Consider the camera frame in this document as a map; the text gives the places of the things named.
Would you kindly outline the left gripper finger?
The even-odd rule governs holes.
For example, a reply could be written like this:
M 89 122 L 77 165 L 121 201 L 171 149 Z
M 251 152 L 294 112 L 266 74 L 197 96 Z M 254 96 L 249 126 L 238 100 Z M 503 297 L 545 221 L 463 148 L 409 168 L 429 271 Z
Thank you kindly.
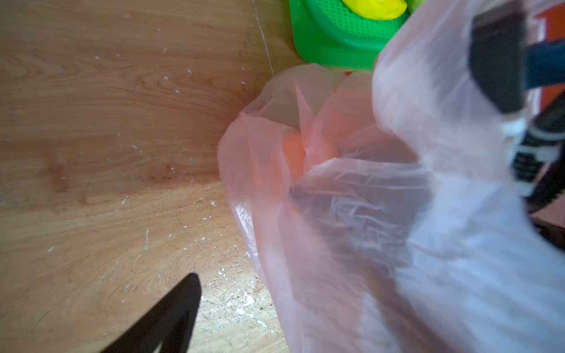
M 202 287 L 195 273 L 184 277 L 104 352 L 187 352 Z

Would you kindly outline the pink plastic bag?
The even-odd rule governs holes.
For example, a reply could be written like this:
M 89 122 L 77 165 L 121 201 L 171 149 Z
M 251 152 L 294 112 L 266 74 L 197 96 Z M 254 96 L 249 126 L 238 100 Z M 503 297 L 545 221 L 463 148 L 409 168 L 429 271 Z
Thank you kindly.
M 219 142 L 291 352 L 562 352 L 564 253 L 535 231 L 469 72 L 482 1 L 428 1 L 372 73 L 269 81 Z

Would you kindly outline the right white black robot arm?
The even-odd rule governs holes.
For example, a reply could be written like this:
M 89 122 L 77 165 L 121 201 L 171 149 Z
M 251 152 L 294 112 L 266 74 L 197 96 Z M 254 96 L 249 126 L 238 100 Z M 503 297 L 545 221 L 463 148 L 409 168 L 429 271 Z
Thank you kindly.
M 503 114 L 514 189 L 546 241 L 564 249 L 564 226 L 536 216 L 564 196 L 564 93 L 547 105 L 542 89 L 564 83 L 564 38 L 547 39 L 524 1 L 483 1 L 472 22 L 469 68 Z

